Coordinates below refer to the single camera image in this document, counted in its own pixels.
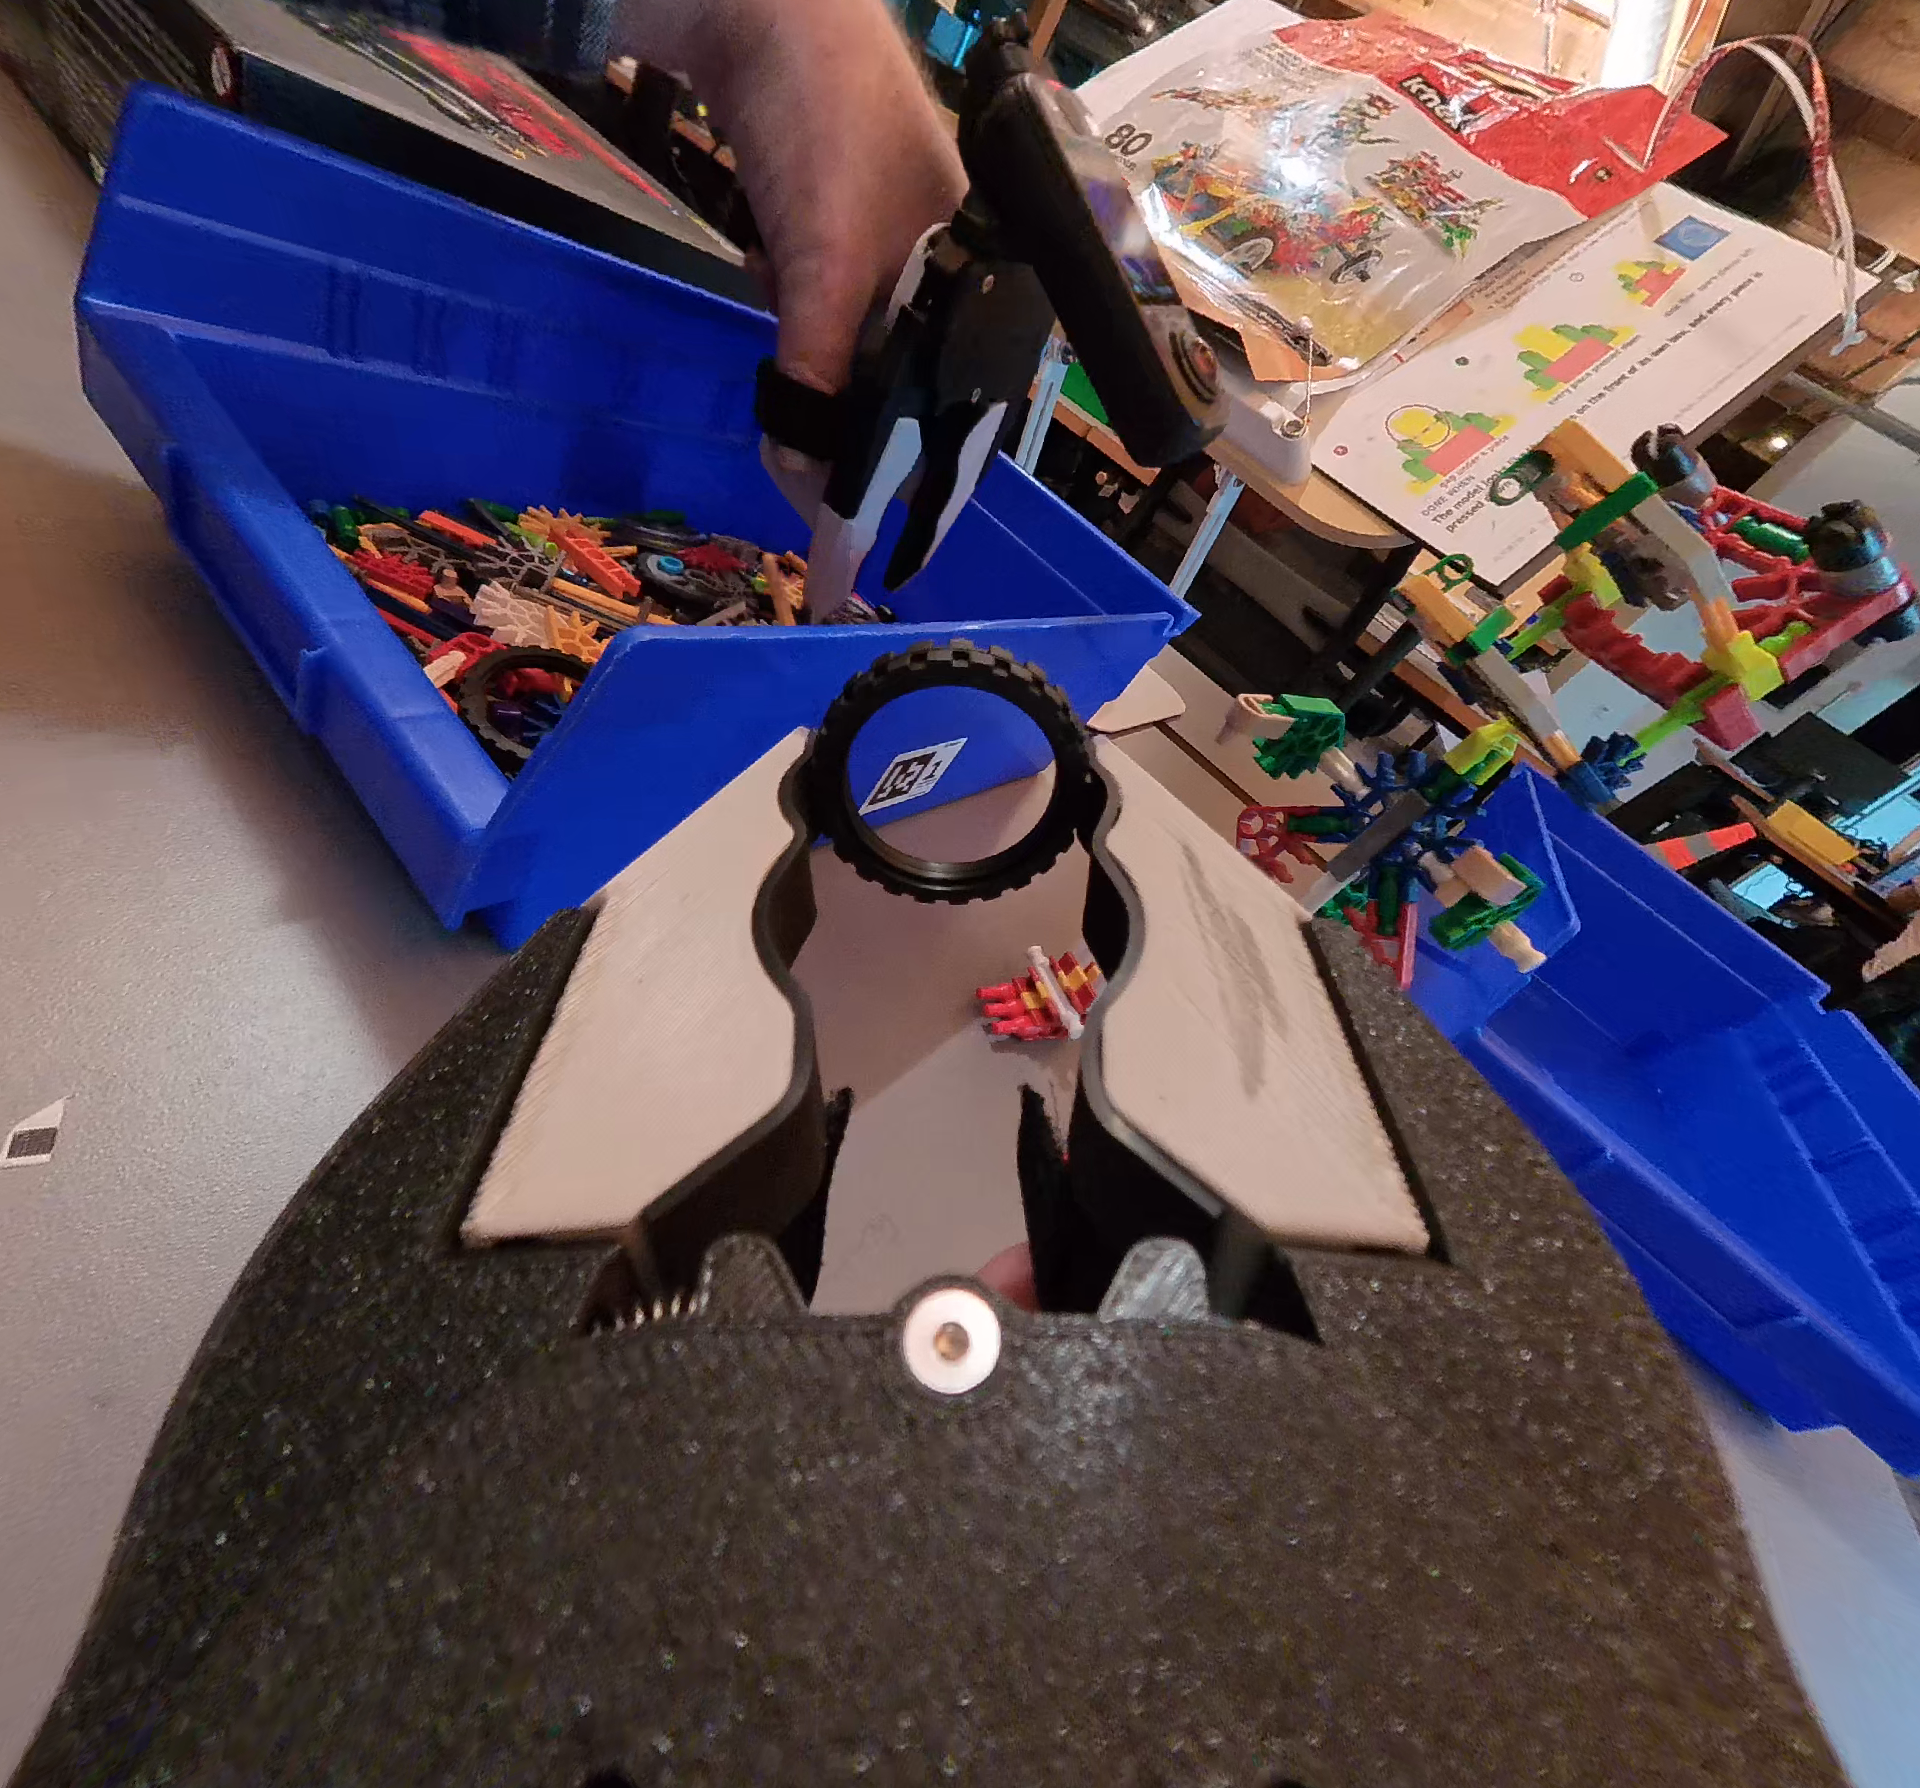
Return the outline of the blue plastic parts bin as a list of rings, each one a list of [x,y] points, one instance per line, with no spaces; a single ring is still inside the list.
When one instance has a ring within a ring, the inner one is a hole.
[[[509,949],[882,652],[998,646],[1092,720],[1197,622],[998,456],[901,596],[887,515],[857,585],[899,624],[645,626],[507,778],[306,506],[679,511],[803,551],[757,454],[773,318],[157,87],[120,115],[77,311],[90,404],[276,698],[441,924]]]

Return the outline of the clear plastic toy bag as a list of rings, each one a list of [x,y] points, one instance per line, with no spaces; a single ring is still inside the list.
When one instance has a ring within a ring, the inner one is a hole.
[[[1722,132],[1388,14],[1227,0],[1079,87],[1188,307],[1257,384],[1353,384],[1506,259]]]

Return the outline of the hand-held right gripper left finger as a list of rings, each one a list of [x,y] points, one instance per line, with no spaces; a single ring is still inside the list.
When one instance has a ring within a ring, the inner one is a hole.
[[[836,1151],[795,977],[818,921],[791,730],[588,902],[461,1221],[467,1249],[616,1259],[617,1312],[704,1309],[746,1240],[756,1312],[807,1312]]]

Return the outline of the white instruction sheet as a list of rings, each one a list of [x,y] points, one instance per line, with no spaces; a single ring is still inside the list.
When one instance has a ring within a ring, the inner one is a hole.
[[[1629,456],[1644,430],[1698,433],[1842,311],[1823,244],[1663,185],[1504,265],[1467,318],[1314,416],[1333,483],[1482,583],[1551,538],[1523,456],[1565,423]]]

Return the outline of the person's left hand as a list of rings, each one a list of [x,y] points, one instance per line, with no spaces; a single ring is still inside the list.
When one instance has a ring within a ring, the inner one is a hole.
[[[871,307],[968,191],[949,123],[910,56],[874,49],[763,49],[730,115],[778,368],[843,393]]]

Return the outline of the black toy box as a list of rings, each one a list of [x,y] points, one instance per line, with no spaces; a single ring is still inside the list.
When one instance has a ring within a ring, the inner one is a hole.
[[[745,254],[511,61],[336,8],[154,0],[211,103],[759,309]]]

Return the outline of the black rubber toy tyre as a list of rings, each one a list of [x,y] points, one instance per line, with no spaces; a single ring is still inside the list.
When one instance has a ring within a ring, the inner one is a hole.
[[[891,816],[932,801],[971,745],[992,768],[1043,748],[1050,792],[1013,841],[974,859],[913,855]],[[797,772],[815,837],[864,879],[923,905],[978,905],[1026,888],[1079,837],[1097,787],[1092,742],[1040,666],[968,640],[880,655],[853,675],[814,730]]]

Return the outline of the pile of colourful toy pieces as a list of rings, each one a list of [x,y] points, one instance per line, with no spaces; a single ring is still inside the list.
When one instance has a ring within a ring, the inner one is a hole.
[[[504,778],[529,768],[624,634],[804,620],[799,552],[683,511],[405,511],[355,495],[301,513]]]

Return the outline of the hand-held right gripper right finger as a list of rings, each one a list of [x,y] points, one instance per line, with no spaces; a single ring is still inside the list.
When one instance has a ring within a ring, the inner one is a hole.
[[[1092,750],[1080,934],[1105,987],[1065,1125],[1020,1118],[1043,1312],[1190,1248],[1212,1315],[1305,1315],[1305,1254],[1431,1263],[1438,1223],[1305,911],[1156,778]]]

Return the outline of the colourful construction toy model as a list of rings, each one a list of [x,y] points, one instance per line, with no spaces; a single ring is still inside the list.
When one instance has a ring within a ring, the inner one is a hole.
[[[1724,483],[1670,425],[1623,462],[1569,418],[1501,480],[1549,508],[1551,573],[1523,620],[1458,596],[1463,555],[1392,595],[1401,629],[1382,658],[1425,646],[1482,723],[1454,745],[1347,748],[1347,713],[1322,698],[1241,698],[1241,730],[1271,778],[1318,772],[1318,806],[1248,806],[1234,843],[1303,908],[1347,927],[1413,984],[1418,946],[1489,949],[1517,974],[1549,957],[1523,928],[1545,871],[1480,840],[1480,817],[1523,754],[1572,804],[1601,812],[1675,735],[1741,750],[1765,698],[1837,647],[1917,632],[1917,583],[1880,516],[1842,502],[1795,515]]]

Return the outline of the red yellow toy foot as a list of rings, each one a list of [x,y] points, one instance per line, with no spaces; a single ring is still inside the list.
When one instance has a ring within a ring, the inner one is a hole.
[[[975,1016],[989,1039],[1016,1045],[1079,1042],[1107,980],[1094,960],[1028,949],[1028,966],[975,988]]]

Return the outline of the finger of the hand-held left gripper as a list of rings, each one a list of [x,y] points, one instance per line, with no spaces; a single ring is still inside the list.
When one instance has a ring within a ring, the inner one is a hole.
[[[853,513],[841,515],[828,504],[828,464],[765,438],[765,469],[808,528],[804,622],[825,624],[852,600],[887,508],[921,456],[923,425],[894,425],[877,465],[855,491]]]
[[[1009,399],[952,404],[911,413],[913,394],[882,410],[882,511],[908,504],[908,518],[882,568],[882,585],[901,590],[945,542],[1003,442]]]

